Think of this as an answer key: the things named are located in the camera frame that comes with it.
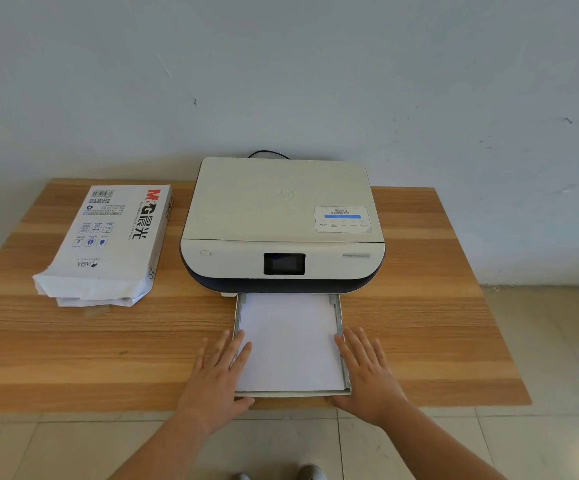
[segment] forearm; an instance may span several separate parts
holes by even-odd
[[[109,480],[181,480],[206,437],[197,419],[174,414]]]
[[[405,399],[394,402],[382,427],[417,480],[504,480]]]

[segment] hand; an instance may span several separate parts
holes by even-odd
[[[340,335],[334,340],[349,371],[351,395],[334,395],[328,402],[382,428],[390,409],[407,398],[389,370],[378,339],[370,344],[362,328],[356,334],[349,328],[344,332],[346,341]]]
[[[238,353],[245,332],[239,330],[236,337],[225,347],[229,330],[217,341],[214,351],[205,358],[207,339],[198,349],[189,381],[182,391],[174,416],[198,421],[202,432],[210,435],[222,428],[239,414],[247,411],[254,403],[253,397],[234,400],[236,383],[252,352],[252,343],[247,342]]]

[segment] printer display screen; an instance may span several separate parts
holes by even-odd
[[[263,273],[304,274],[305,255],[288,253],[265,253]]]

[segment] wooden table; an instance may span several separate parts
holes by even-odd
[[[192,182],[172,182],[154,288],[135,306],[59,308],[38,296],[31,276],[51,263],[89,186],[130,183],[154,182],[53,180],[0,250],[0,411],[173,410],[201,339],[233,327],[236,300],[197,284],[179,254]],[[434,189],[373,193],[387,254],[370,284],[341,298],[343,322],[381,339],[415,404],[529,404]]]

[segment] black cable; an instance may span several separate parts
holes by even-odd
[[[278,153],[278,152],[272,152],[270,150],[258,150],[257,152],[253,152],[251,155],[249,155],[247,158],[252,158],[256,153],[274,153],[274,155],[278,155],[279,157],[283,157],[287,160],[291,160],[291,158],[286,157],[285,155],[283,155],[282,153]]]

